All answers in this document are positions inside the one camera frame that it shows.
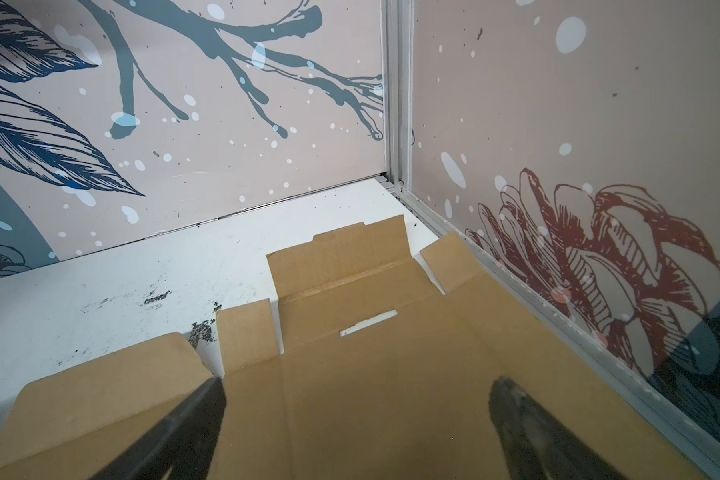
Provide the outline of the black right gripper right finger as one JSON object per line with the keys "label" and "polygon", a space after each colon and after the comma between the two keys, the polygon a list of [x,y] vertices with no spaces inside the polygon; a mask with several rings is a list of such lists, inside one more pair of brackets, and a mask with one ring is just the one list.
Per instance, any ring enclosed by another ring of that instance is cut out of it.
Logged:
{"label": "black right gripper right finger", "polygon": [[488,400],[512,479],[623,479],[520,385],[501,376]]}

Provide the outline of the brown cardboard box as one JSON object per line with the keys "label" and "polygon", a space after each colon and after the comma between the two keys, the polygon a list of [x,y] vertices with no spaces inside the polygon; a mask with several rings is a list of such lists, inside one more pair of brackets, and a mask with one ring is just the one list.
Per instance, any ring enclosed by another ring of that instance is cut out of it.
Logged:
{"label": "brown cardboard box", "polygon": [[216,316],[221,375],[170,333],[31,382],[0,479],[95,479],[214,377],[227,405],[205,479],[512,479],[488,409],[501,376],[623,479],[701,477],[457,235],[421,255],[401,217],[270,253],[277,301]]}

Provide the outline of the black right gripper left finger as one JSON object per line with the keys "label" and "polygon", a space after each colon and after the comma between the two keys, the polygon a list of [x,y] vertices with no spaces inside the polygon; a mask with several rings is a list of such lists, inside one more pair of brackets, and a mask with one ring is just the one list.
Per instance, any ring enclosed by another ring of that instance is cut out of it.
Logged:
{"label": "black right gripper left finger", "polygon": [[227,401],[222,380],[205,381],[95,479],[205,479]]}

